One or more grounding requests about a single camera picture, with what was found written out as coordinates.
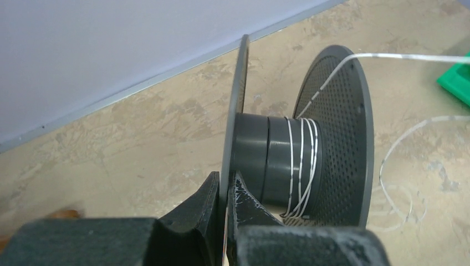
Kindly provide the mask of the wooden rack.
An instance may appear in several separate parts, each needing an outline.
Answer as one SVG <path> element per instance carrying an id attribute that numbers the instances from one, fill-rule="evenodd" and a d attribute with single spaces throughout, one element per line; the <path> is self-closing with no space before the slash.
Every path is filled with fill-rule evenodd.
<path id="1" fill-rule="evenodd" d="M 48 213 L 45 216 L 35 218 L 31 221 L 26 222 L 25 224 L 29 224 L 32 222 L 36 221 L 41 221 L 41 220 L 48 220 L 48 219 L 78 219 L 78 218 L 83 218 L 83 214 L 76 210 L 76 209 L 60 209 L 56 212 Z M 7 245 L 11 242 L 11 239 L 13 236 L 22 228 L 24 225 L 19 226 L 17 229 L 14 231 L 8 233 L 8 234 L 1 234 L 1 254 L 4 252 L 6 249 Z"/>

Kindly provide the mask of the black cable spool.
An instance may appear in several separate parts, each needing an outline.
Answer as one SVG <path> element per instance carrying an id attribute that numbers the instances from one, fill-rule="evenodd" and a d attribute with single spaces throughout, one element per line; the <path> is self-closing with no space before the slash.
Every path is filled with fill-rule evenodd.
<path id="1" fill-rule="evenodd" d="M 247 190 L 286 226 L 365 228 L 374 126 L 359 55 L 323 49 L 303 80 L 291 117 L 244 112 L 249 36 L 234 72 L 219 182 L 226 253 L 228 186 L 239 172 Z"/>

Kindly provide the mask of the green plastic bin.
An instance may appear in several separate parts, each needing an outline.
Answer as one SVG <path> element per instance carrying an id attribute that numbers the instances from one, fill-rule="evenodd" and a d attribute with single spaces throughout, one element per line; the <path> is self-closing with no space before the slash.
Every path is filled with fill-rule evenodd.
<path id="1" fill-rule="evenodd" d="M 469 64 L 453 63 L 436 82 L 469 107 Z"/>

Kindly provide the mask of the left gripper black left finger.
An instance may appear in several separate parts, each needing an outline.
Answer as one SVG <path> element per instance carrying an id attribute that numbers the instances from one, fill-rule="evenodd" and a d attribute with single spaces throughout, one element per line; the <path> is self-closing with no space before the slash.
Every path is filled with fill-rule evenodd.
<path id="1" fill-rule="evenodd" d="M 44 219 L 25 224 L 2 265 L 219 265 L 219 174 L 161 218 Z"/>

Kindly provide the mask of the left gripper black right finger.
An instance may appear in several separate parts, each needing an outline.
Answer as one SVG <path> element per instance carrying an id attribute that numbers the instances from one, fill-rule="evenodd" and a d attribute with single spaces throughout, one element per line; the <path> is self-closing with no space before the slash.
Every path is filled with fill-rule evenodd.
<path id="1" fill-rule="evenodd" d="M 229 265 L 390 265 L 384 246 L 367 229 L 282 224 L 247 190 L 239 172 L 227 199 Z"/>

